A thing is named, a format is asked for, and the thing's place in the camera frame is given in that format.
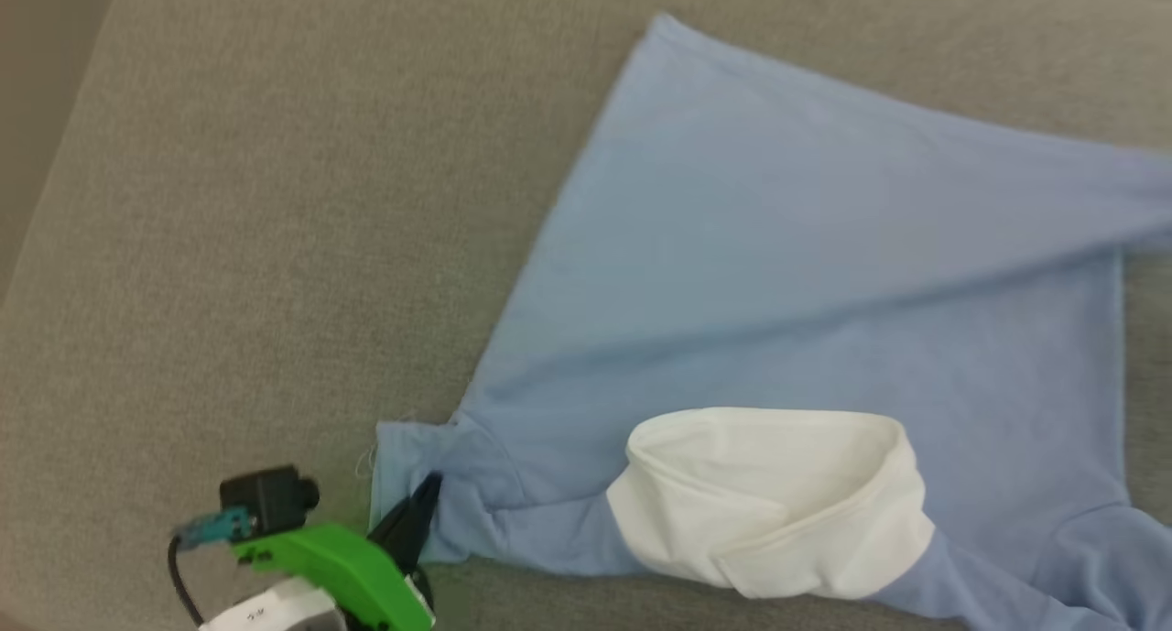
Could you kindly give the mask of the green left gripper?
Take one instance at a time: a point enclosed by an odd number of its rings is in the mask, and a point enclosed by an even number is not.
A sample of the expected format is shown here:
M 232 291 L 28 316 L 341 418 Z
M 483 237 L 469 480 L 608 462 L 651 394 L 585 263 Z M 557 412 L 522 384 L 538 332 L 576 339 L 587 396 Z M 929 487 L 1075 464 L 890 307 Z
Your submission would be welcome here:
M 442 473 L 428 473 L 367 534 L 319 524 L 232 545 L 259 571 L 302 577 L 329 593 L 360 630 L 431 630 L 434 611 L 413 576 L 440 506 Z

